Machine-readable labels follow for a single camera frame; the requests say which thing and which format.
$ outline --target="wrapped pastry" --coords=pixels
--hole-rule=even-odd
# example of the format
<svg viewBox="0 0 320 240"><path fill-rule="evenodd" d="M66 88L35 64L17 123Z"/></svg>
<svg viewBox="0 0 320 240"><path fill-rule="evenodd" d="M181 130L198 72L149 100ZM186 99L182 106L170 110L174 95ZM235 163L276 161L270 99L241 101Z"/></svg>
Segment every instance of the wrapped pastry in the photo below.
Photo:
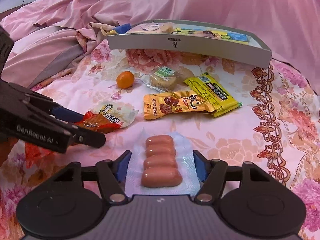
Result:
<svg viewBox="0 0 320 240"><path fill-rule="evenodd" d="M158 92L174 91L179 83L179 75L168 67L160 67L153 72L143 75L142 82Z"/></svg>

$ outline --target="sausage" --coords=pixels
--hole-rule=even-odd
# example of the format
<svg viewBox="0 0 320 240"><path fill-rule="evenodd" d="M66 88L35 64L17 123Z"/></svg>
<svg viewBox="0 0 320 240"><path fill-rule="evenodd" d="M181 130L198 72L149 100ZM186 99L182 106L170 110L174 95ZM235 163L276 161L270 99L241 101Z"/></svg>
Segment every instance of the sausage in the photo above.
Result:
<svg viewBox="0 0 320 240"><path fill-rule="evenodd" d="M153 144L166 144L166 145L173 146L174 142L170 135L163 134L163 135L151 136L146 140L147 147Z"/></svg>
<svg viewBox="0 0 320 240"><path fill-rule="evenodd" d="M172 167L178 168L176 158L173 155L153 155L145 159L143 169L151 167Z"/></svg>
<svg viewBox="0 0 320 240"><path fill-rule="evenodd" d="M153 155L167 155L167 154L176 156L176 149L173 146L160 145L160 144L149 145L146 149L147 157L150 157Z"/></svg>
<svg viewBox="0 0 320 240"><path fill-rule="evenodd" d="M178 169L172 167L153 167L143 172L141 185L145 187L175 187L182 182Z"/></svg>

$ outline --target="snack package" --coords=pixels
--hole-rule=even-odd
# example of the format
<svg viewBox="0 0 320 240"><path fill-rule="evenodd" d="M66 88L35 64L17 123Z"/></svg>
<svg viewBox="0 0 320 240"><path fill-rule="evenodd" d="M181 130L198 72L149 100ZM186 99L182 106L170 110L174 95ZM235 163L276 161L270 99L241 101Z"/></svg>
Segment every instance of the snack package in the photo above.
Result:
<svg viewBox="0 0 320 240"><path fill-rule="evenodd" d="M125 34L131 33L172 33L173 23L143 23L139 24Z"/></svg>
<svg viewBox="0 0 320 240"><path fill-rule="evenodd" d="M109 133L130 125L138 112L139 110L106 101L88 111L77 125L89 130Z"/></svg>
<svg viewBox="0 0 320 240"><path fill-rule="evenodd" d="M213 114L214 117L242 106L241 102L236 101L230 93L207 72L200 77L187 78L184 82L199 96L210 102L217 110L216 112L210 113Z"/></svg>
<svg viewBox="0 0 320 240"><path fill-rule="evenodd" d="M157 119L170 113L217 111L215 105L210 104L193 90L145 95L143 103L144 118L147 120Z"/></svg>
<svg viewBox="0 0 320 240"><path fill-rule="evenodd" d="M168 133L173 138L176 149L176 162L182 182L175 187L148 188L141 185L141 176L144 171L143 163L146 159L146 139L151 136L142 131L132 149L131 159L125 180L125 194L132 195L191 195L200 190L200 183L196 174L193 159L193 148L187 138L177 132Z"/></svg>
<svg viewBox="0 0 320 240"><path fill-rule="evenodd" d="M143 75L141 81L158 92L174 91L179 82L179 75L168 67L159 67L149 74Z"/></svg>
<svg viewBox="0 0 320 240"><path fill-rule="evenodd" d="M250 36L241 33L228 32L223 30L191 30L191 29L182 29L176 28L172 34L179 35L189 35L189 36L198 36L198 37L207 37L218 40L227 40L232 42L237 42L241 44L249 44Z"/></svg>

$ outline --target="floral bedsheet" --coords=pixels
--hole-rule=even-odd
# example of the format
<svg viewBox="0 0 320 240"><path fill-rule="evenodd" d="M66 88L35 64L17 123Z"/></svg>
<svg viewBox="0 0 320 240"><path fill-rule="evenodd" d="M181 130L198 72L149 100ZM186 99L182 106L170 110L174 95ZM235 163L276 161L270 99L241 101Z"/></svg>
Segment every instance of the floral bedsheet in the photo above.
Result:
<svg viewBox="0 0 320 240"><path fill-rule="evenodd" d="M214 119L200 113L183 113L144 120L143 96L154 91L140 78L163 65L185 77L208 72L243 106ZM134 73L136 81L133 87L120 90L115 80L126 70ZM308 213L300 236L305 240L320 239L320 102L294 68L276 60L263 70L182 52L111 51L104 40L73 74L55 80L39 92L83 114L104 100L139 109L140 113L126 129L106 135L107 142L100 149L77 145L59 155L18 142L0 168L0 239L17 240L23 235L15 208L33 187L69 162L80 161L86 166L116 159L132 148L142 129L150 135L177 131L209 159L219 158L230 165L255 162L304 201ZM94 183L86 183L86 187L96 190Z"/></svg>

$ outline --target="green label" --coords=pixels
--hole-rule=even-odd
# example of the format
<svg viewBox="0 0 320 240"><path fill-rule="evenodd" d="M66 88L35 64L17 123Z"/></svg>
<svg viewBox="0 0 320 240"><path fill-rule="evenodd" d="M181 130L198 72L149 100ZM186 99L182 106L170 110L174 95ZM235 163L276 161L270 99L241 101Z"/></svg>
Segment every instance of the green label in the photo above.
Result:
<svg viewBox="0 0 320 240"><path fill-rule="evenodd" d="M168 81L168 77L174 76L174 70L168 67L161 67L154 73L156 76L163 78L165 81Z"/></svg>

